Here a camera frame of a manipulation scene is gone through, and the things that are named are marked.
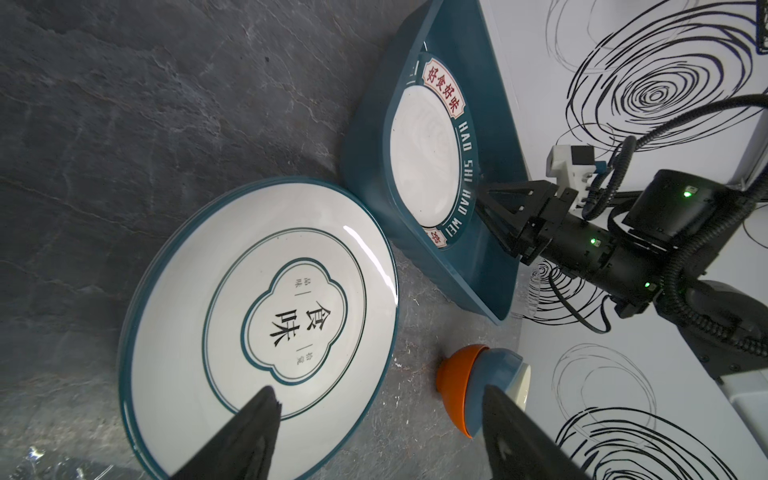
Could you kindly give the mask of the white plate green flower motif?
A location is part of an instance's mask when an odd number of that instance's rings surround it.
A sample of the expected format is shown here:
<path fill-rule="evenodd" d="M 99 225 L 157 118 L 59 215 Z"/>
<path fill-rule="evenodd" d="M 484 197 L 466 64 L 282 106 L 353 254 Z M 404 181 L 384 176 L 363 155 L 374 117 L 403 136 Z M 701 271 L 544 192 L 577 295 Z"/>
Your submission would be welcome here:
<path fill-rule="evenodd" d="M 169 478 L 268 386 L 269 475 L 310 477 L 373 405 L 398 316 L 391 246 L 349 191 L 276 177 L 223 194 L 163 245 L 126 312 L 119 398 L 138 461 Z"/>

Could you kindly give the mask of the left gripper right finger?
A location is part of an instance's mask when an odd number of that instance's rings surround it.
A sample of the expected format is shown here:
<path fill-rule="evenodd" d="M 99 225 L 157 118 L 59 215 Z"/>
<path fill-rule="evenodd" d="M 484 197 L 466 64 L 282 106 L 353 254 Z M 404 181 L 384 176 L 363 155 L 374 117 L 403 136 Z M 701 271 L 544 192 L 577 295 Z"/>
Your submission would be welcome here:
<path fill-rule="evenodd" d="M 482 433 L 492 479 L 588 479 L 516 403 L 494 385 L 484 389 Z"/>

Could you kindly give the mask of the green rim Hao Shi Wei plate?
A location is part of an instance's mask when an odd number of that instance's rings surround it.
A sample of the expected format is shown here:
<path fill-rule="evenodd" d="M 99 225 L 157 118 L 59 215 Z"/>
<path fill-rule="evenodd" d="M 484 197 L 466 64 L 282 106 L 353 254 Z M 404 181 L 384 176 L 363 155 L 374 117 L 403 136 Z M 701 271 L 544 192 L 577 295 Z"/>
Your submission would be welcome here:
<path fill-rule="evenodd" d="M 401 201 L 439 249 L 469 228 L 480 167 L 464 92 L 447 65 L 422 52 L 399 100 L 390 166 Z"/>

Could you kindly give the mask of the stacked bowls cream inside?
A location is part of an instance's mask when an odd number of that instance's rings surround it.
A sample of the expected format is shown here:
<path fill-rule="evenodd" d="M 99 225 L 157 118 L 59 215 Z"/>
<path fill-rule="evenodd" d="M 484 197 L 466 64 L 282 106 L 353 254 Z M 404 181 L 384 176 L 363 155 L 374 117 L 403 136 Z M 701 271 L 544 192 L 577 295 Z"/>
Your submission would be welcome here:
<path fill-rule="evenodd" d="M 482 402 L 488 385 L 501 389 L 526 409 L 531 367 L 512 350 L 472 344 L 441 362 L 436 389 L 454 426 L 466 437 L 482 430 Z"/>

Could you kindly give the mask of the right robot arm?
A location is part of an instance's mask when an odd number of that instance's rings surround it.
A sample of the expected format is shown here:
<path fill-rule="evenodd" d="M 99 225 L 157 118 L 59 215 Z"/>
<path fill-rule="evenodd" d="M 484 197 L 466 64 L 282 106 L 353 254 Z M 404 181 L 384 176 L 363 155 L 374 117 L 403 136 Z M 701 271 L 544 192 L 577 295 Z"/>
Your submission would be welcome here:
<path fill-rule="evenodd" d="M 653 307 L 678 328 L 712 379 L 763 370 L 765 305 L 705 273 L 766 198 L 766 174 L 734 190 L 661 170 L 636 200 L 615 204 L 614 197 L 640 147 L 699 118 L 766 105 L 763 94 L 736 96 L 625 138 L 589 187 L 580 214 L 570 211 L 576 191 L 548 181 L 483 184 L 477 214 L 506 254 L 527 265 L 546 259 L 566 276 L 602 289 L 618 316 Z"/>

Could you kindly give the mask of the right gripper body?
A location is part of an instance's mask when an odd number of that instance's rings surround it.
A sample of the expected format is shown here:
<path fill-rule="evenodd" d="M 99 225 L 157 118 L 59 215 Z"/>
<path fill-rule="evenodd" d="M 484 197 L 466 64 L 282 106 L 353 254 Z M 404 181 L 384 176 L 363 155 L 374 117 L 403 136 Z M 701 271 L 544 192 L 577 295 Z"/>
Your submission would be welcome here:
<path fill-rule="evenodd" d="M 555 185 L 526 185 L 522 222 L 510 239 L 512 255 L 529 265 L 539 257 L 561 267 L 597 267 L 606 255 L 606 231 L 570 213 L 577 191 Z"/>

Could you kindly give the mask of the teal plastic bin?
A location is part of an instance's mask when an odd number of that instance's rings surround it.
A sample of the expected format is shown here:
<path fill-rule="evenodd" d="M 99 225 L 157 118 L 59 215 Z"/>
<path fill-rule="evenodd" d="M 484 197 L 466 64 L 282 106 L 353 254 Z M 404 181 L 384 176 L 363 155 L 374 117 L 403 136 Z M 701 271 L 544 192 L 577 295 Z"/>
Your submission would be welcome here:
<path fill-rule="evenodd" d="M 401 24 L 345 134 L 345 185 L 459 307 L 510 314 L 518 263 L 479 217 L 478 191 L 528 175 L 476 1 L 429 1 Z"/>

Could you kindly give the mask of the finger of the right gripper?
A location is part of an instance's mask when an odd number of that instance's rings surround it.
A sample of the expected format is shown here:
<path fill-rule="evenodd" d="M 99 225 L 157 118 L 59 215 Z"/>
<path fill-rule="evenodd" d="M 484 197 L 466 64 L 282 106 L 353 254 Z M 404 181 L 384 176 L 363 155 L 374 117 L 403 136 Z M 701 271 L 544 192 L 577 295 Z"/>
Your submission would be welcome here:
<path fill-rule="evenodd" d="M 545 180 L 484 183 L 476 192 L 476 212 L 503 252 L 543 252 L 553 237 L 548 204 L 557 193 Z"/>

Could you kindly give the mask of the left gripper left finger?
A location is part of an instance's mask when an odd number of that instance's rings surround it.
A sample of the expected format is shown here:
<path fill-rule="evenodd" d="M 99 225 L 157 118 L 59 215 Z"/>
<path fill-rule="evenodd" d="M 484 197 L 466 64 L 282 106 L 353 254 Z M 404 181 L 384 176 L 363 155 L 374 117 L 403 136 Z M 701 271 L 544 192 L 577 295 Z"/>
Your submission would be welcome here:
<path fill-rule="evenodd" d="M 171 479 L 267 479 L 282 405 L 262 388 Z"/>

